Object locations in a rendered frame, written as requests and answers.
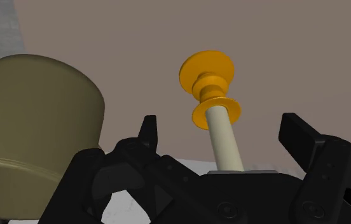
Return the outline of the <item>cream candle in yellow holder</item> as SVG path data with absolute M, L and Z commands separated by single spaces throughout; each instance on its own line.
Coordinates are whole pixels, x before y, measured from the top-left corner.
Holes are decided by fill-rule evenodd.
M 219 171 L 245 171 L 232 125 L 239 119 L 239 103 L 227 96 L 234 65 L 225 53 L 205 50 L 188 57 L 179 70 L 179 83 L 198 106 L 192 121 L 208 130 Z

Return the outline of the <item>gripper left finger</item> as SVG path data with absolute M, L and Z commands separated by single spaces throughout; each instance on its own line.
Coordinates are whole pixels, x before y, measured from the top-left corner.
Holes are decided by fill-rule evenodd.
M 214 224 L 217 205 L 209 204 L 199 175 L 159 156 L 157 144 L 156 117 L 147 115 L 139 135 L 119 141 L 112 152 L 77 152 L 38 224 L 103 224 L 112 194 L 124 190 L 150 224 Z

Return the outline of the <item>olive green round container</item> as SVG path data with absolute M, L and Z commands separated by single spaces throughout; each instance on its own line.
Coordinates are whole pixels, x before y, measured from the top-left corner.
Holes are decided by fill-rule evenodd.
M 98 147 L 104 108 L 97 86 L 68 64 L 0 59 L 0 218 L 40 218 L 72 157 Z

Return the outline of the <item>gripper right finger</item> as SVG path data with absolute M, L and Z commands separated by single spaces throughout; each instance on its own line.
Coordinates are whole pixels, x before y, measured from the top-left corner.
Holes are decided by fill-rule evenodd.
M 279 142 L 305 171 L 291 202 L 292 224 L 351 224 L 351 143 L 282 115 Z

